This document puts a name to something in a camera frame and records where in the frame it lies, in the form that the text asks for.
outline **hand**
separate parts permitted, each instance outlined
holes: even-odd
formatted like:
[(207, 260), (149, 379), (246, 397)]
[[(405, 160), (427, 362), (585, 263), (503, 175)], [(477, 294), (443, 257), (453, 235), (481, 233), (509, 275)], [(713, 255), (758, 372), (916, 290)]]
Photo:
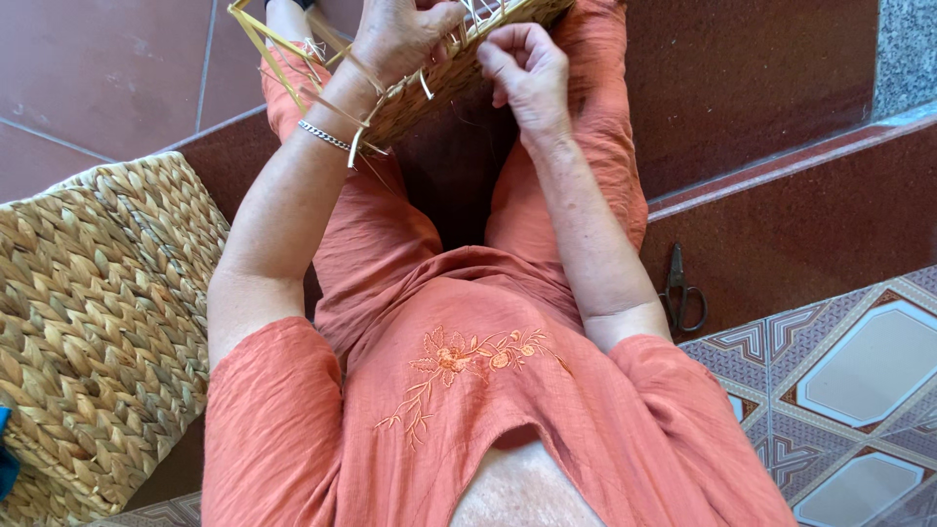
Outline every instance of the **hand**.
[(484, 77), (495, 83), (492, 104), (511, 105), (529, 152), (571, 135), (569, 60), (539, 24), (513, 23), (492, 31), (478, 47), (478, 60)]
[(364, 0), (351, 52), (388, 87), (446, 60), (442, 39), (465, 15), (465, 6), (447, 0)]

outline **silver bracelet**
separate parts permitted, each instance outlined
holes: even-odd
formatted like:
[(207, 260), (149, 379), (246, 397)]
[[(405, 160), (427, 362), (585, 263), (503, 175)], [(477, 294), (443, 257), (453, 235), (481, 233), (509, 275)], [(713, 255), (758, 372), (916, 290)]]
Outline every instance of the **silver bracelet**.
[(322, 131), (322, 130), (320, 130), (320, 129), (318, 129), (318, 128), (312, 126), (312, 125), (310, 125), (309, 123), (306, 123), (306, 121), (305, 121), (304, 119), (300, 119), (300, 120), (299, 120), (299, 126), (300, 126), (300, 128), (302, 128), (302, 129), (304, 129), (305, 131), (311, 133), (312, 135), (318, 137), (319, 139), (322, 139), (322, 140), (327, 141), (327, 142), (329, 142), (329, 143), (331, 143), (331, 144), (334, 144), (335, 146), (341, 148), (342, 150), (348, 150), (349, 152), (351, 151), (351, 145), (350, 145), (350, 144), (345, 143), (344, 141), (340, 141), (340, 140), (338, 140), (338, 139), (332, 137), (331, 135), (325, 133), (324, 131)]

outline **teal fabric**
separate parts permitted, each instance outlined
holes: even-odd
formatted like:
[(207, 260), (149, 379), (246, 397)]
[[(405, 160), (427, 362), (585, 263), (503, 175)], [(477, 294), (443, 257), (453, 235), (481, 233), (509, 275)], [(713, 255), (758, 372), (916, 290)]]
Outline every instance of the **teal fabric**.
[[(0, 407), (0, 434), (7, 427), (7, 419), (11, 412), (9, 408)], [(7, 494), (13, 490), (13, 483), (19, 473), (20, 462), (0, 445), (0, 500), (6, 498)]]

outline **sleeve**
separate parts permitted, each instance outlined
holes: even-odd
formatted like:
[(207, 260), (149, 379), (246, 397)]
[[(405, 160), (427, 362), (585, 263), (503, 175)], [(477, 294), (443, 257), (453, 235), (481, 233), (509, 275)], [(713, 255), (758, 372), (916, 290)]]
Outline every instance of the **sleeve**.
[(341, 374), (302, 317), (265, 325), (212, 371), (201, 521), (331, 525), (341, 455)]
[(650, 335), (622, 340), (609, 356), (632, 381), (719, 518), (727, 525), (796, 525), (725, 390), (705, 366)]

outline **orange blouse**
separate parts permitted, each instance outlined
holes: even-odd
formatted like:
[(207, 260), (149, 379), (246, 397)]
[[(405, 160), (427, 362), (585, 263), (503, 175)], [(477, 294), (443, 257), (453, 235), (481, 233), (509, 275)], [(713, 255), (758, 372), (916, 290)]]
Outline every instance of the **orange blouse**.
[(605, 355), (509, 289), (435, 278), (360, 349), (343, 385), (294, 317), (221, 361), (204, 525), (446, 525), (524, 425), (606, 525), (796, 525), (719, 383), (664, 339)]

